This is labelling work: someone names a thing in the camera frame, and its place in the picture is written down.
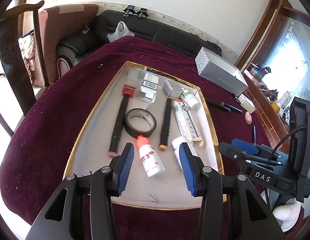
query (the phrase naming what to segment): black leather sofa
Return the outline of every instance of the black leather sofa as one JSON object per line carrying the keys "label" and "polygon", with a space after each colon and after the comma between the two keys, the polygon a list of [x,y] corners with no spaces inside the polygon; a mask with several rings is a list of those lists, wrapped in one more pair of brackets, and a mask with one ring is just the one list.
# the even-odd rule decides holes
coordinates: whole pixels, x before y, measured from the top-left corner
{"label": "black leather sofa", "polygon": [[58,68],[70,69],[96,49],[109,43],[107,35],[115,32],[120,21],[125,22],[136,37],[175,49],[189,57],[195,58],[201,47],[222,56],[218,45],[204,41],[197,35],[148,18],[138,18],[136,15],[124,17],[123,12],[106,10],[93,19],[88,33],[80,31],[60,41],[56,48]]}

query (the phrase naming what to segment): white bottle cap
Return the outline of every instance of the white bottle cap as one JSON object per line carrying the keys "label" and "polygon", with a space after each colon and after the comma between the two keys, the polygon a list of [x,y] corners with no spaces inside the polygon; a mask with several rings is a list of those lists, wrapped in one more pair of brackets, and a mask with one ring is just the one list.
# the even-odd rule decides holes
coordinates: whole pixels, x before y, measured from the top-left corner
{"label": "white bottle cap", "polygon": [[190,109],[194,109],[199,104],[198,100],[195,97],[192,97],[187,101],[187,105]]}
{"label": "white bottle cap", "polygon": [[186,136],[179,136],[172,141],[174,150],[176,150],[183,142],[188,142],[192,144],[192,142],[188,141]]}

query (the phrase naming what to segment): metal screw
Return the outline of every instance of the metal screw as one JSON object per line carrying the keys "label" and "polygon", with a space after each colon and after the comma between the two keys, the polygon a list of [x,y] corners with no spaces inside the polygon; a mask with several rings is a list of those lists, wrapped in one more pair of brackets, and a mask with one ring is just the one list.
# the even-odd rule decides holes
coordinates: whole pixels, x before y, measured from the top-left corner
{"label": "metal screw", "polygon": [[111,170],[111,168],[109,166],[104,166],[101,169],[102,173],[108,173],[108,172],[110,172],[110,170]]}
{"label": "metal screw", "polygon": [[74,173],[68,174],[68,175],[66,176],[66,179],[68,179],[68,180],[72,180],[72,179],[74,179],[74,178],[75,178],[75,174],[74,174]]}
{"label": "metal screw", "polygon": [[245,181],[245,180],[246,180],[246,176],[243,175],[243,174],[239,174],[237,178],[238,178],[239,180],[241,180],[241,181]]}
{"label": "metal screw", "polygon": [[203,172],[210,173],[210,172],[212,172],[212,168],[208,167],[208,166],[205,166],[205,167],[203,167]]}

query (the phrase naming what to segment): gold trim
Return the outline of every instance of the gold trim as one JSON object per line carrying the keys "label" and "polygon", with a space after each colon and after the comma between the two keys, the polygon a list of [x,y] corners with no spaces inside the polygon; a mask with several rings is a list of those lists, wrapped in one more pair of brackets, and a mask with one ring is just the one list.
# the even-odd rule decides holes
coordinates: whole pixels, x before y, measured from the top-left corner
{"label": "gold trim", "polygon": [[[219,172],[219,174],[224,175],[225,174],[224,173],[224,165],[223,165],[222,156],[221,156],[220,152],[218,151],[218,139],[217,139],[215,127],[214,127],[213,120],[212,120],[212,117],[210,115],[210,112],[208,110],[208,106],[207,106],[207,104],[205,102],[204,96],[203,96],[202,91],[200,90],[200,88],[198,86],[195,86],[195,85],[185,81],[185,80],[182,80],[180,78],[172,76],[172,75],[170,75],[168,73],[165,73],[165,72],[162,72],[162,71],[159,71],[159,70],[156,70],[154,68],[150,68],[150,67],[147,67],[147,66],[144,66],[144,65],[141,65],[141,64],[137,64],[137,63],[134,63],[134,62],[127,61],[127,62],[124,63],[124,65],[120,68],[120,70],[116,73],[116,75],[113,77],[111,82],[108,84],[108,86],[106,87],[106,89],[104,90],[104,92],[102,93],[102,95],[100,96],[100,98],[98,99],[96,104],[94,105],[93,109],[89,113],[85,123],[83,124],[82,129],[80,130],[80,132],[79,132],[79,134],[78,134],[78,136],[76,138],[76,141],[74,143],[74,146],[72,148],[72,151],[71,151],[71,153],[69,155],[69,158],[68,158],[68,161],[67,161],[67,165],[65,167],[63,179],[69,173],[71,173],[71,170],[72,170],[73,165],[74,165],[74,153],[77,150],[77,147],[78,147],[78,145],[79,145],[79,143],[80,143],[80,141],[82,139],[82,134],[85,132],[85,130],[86,130],[86,128],[87,128],[87,126],[88,126],[88,124],[90,122],[91,117],[96,112],[96,109],[98,108],[98,106],[101,103],[101,101],[104,99],[105,94],[108,92],[109,88],[114,84],[114,81],[116,80],[116,78],[120,75],[120,73],[123,71],[123,69],[125,67],[127,67],[127,66],[143,69],[143,70],[146,70],[146,71],[150,71],[152,73],[155,73],[155,74],[158,74],[160,76],[164,76],[164,77],[170,78],[170,79],[172,79],[174,81],[177,81],[177,82],[179,82],[179,83],[181,83],[183,85],[186,85],[188,87],[191,87],[193,89],[198,90],[199,97],[200,97],[200,100],[202,101],[202,104],[203,104],[203,107],[204,107],[204,110],[205,110],[205,114],[206,114],[206,118],[207,118],[207,121],[208,121],[208,124],[209,124],[209,129],[210,129],[211,135],[212,135],[212,140],[213,140],[214,149],[215,149],[215,155],[216,155],[218,172]],[[226,201],[227,201],[227,197],[226,197],[226,195],[223,195],[223,202],[226,202]],[[136,207],[136,208],[144,208],[144,209],[157,209],[157,210],[184,210],[184,209],[186,210],[186,209],[195,209],[195,207],[194,208],[153,208],[153,207],[145,207],[145,206],[138,206],[138,205],[128,205],[128,204],[118,203],[116,201],[112,201],[112,202],[116,203],[116,204],[119,204],[119,205],[123,205],[123,206]]]}

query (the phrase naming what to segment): white plastic bag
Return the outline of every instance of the white plastic bag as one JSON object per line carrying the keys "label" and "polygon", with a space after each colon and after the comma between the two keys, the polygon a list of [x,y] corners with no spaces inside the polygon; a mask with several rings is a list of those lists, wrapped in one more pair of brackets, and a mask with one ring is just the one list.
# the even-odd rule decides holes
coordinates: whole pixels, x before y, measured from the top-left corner
{"label": "white plastic bag", "polygon": [[119,22],[116,31],[107,35],[109,42],[113,42],[124,36],[135,36],[135,34],[127,28],[124,22]]}

